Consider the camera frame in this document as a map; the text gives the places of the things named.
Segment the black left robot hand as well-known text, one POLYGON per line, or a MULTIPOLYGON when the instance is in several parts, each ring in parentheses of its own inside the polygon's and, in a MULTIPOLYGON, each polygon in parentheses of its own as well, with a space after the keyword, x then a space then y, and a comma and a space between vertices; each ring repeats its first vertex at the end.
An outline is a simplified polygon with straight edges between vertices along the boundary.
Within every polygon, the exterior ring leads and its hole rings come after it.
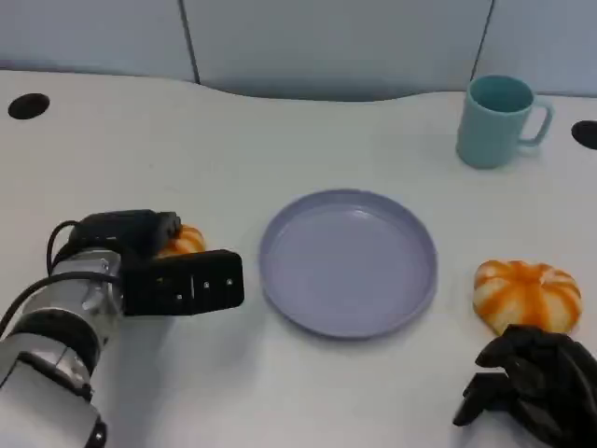
POLYGON ((149 209, 92 214, 73 229, 69 242, 115 241, 140 259, 158 255, 181 231, 182 222, 175 212, 149 209))

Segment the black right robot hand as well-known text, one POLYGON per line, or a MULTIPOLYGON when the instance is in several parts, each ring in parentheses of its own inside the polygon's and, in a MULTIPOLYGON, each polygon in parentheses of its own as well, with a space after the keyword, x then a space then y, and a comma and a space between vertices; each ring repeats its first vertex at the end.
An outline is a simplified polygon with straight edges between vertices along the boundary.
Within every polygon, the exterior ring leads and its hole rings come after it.
POLYGON ((457 427, 483 412, 508 413, 550 447, 596 445, 596 359, 569 336, 510 325, 476 358, 482 368, 463 392, 457 427))

